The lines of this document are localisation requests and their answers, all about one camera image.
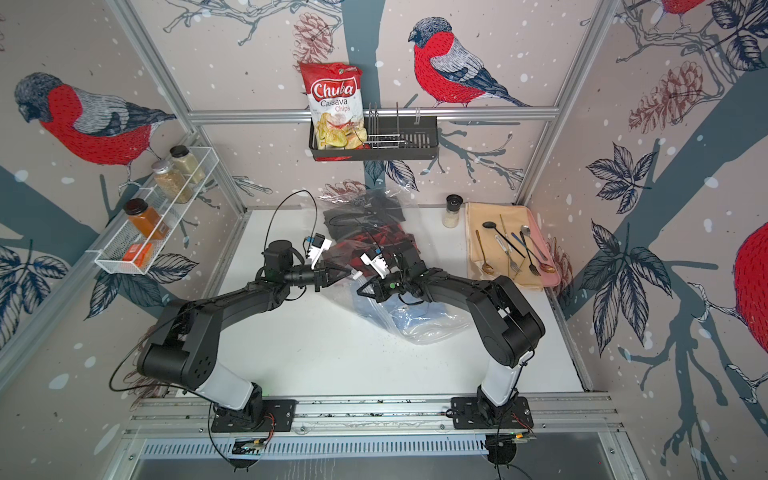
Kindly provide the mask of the blue cloth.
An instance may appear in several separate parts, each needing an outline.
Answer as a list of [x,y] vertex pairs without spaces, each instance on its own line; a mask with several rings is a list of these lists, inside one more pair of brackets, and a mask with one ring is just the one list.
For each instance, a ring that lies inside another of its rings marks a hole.
[[377,303],[366,297],[354,298],[356,312],[373,325],[416,345],[437,343],[458,334],[466,321],[447,311],[442,303],[419,303],[410,294]]

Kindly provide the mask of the red black plaid cloth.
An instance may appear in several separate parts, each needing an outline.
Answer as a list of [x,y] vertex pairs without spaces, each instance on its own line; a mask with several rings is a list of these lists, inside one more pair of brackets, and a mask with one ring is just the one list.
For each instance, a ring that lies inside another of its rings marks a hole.
[[385,249],[405,241],[414,243],[414,236],[405,232],[400,224],[389,224],[340,240],[328,251],[328,256],[332,262],[362,271],[370,277],[373,270],[363,263],[361,256],[370,249]]

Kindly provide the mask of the clear plastic vacuum bag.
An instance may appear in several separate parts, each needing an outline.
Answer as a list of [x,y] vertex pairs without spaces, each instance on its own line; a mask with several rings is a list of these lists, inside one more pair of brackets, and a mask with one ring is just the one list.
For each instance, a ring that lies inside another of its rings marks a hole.
[[446,340],[470,326],[467,313],[428,301],[414,280],[435,264],[438,248],[411,190],[345,181],[325,185],[319,199],[332,241],[321,259],[351,271],[325,289],[324,298],[415,345]]

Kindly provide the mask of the dark grey striped shirt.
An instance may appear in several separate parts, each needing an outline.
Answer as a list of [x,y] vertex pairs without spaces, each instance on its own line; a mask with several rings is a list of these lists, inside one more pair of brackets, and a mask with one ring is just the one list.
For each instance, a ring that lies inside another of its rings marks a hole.
[[346,240],[360,234],[366,235],[384,226],[405,221],[402,208],[397,203],[373,202],[343,204],[323,212],[324,225],[330,237]]

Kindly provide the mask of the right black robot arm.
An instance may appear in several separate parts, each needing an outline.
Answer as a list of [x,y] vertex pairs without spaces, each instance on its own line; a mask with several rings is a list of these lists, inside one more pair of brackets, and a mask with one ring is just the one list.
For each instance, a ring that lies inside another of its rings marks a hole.
[[427,267],[416,247],[402,243],[389,250],[371,248],[360,256],[375,275],[357,294],[383,303],[404,294],[421,303],[442,303],[470,314],[490,356],[478,400],[504,407],[517,396],[524,366],[535,356],[546,329],[540,316],[507,276],[471,280]]

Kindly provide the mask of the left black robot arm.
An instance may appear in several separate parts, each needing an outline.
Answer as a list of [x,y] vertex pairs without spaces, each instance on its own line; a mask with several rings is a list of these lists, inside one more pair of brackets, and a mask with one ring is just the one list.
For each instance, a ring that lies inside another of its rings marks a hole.
[[351,270],[320,259],[313,247],[302,255],[288,240],[263,252],[264,264],[243,288],[208,299],[169,303],[137,362],[140,375],[174,385],[231,411],[253,410],[260,394],[217,359],[221,332],[251,316],[273,311],[291,289],[330,287]]

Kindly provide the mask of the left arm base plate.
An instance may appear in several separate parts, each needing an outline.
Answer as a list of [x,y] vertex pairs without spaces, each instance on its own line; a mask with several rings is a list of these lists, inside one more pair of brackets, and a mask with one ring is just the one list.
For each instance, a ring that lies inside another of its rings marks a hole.
[[243,410],[214,407],[212,433],[283,433],[292,428],[298,402],[294,399],[252,399]]

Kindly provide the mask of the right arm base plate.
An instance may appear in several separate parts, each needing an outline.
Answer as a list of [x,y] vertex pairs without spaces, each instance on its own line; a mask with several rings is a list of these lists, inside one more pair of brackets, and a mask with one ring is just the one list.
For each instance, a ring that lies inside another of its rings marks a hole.
[[452,420],[456,430],[532,430],[534,427],[528,399],[521,396],[503,406],[494,406],[477,396],[453,397],[446,416]]

